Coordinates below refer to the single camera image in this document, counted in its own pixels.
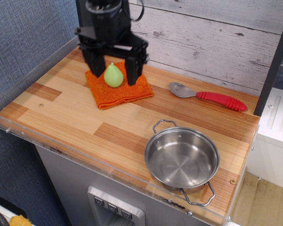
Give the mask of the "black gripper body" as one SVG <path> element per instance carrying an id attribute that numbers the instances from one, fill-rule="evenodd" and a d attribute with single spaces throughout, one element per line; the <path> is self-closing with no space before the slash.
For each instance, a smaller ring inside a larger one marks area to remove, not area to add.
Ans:
<path id="1" fill-rule="evenodd" d="M 131 31 L 130 13 L 128 10 L 115 10 L 110 12 L 91 13 L 94 38 L 83 45 L 87 49 L 105 49 L 105 55 L 126 59 L 127 57 L 140 57 L 147 63 L 148 42 L 134 35 Z"/>

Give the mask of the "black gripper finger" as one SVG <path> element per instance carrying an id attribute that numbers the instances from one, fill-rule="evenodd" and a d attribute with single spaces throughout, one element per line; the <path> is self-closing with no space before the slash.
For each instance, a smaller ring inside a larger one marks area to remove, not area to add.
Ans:
<path id="1" fill-rule="evenodd" d="M 140 57 L 129 56 L 125 59 L 128 84 L 133 86 L 142 74 L 143 60 Z"/>
<path id="2" fill-rule="evenodd" d="M 106 63 L 104 60 L 105 49 L 82 49 L 82 53 L 91 72 L 96 77 L 100 77 L 106 70 Z"/>

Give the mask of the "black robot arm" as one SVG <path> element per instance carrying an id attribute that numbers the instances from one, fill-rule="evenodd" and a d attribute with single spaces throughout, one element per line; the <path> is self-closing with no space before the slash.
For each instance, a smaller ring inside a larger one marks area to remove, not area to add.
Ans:
<path id="1" fill-rule="evenodd" d="M 100 77 L 105 69 L 104 56 L 125 60 L 128 84 L 135 85 L 149 60 L 148 42 L 131 31 L 129 2 L 126 0 L 76 1 L 79 27 L 75 33 L 91 72 Z"/>

